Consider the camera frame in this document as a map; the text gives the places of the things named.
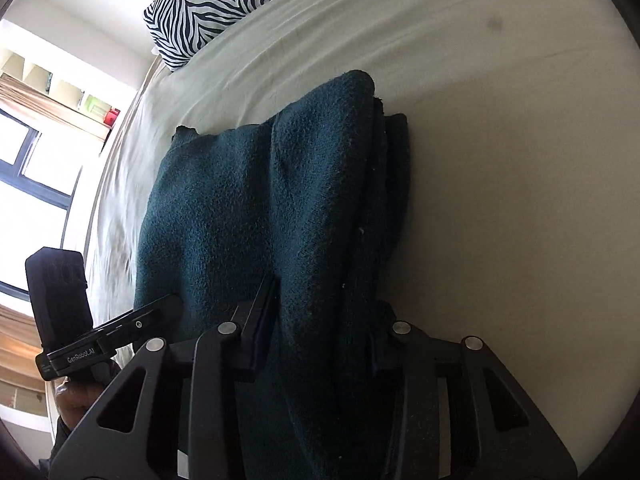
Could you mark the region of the person's left hand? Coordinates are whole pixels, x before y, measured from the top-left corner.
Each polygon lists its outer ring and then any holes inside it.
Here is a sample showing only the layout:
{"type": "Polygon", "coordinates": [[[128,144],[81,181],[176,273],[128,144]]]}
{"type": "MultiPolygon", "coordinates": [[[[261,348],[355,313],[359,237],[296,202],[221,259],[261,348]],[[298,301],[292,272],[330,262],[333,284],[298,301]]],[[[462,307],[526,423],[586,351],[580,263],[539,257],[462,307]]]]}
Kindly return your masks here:
{"type": "Polygon", "coordinates": [[[65,426],[73,430],[104,391],[99,382],[78,382],[65,378],[55,388],[54,400],[65,426]]]}

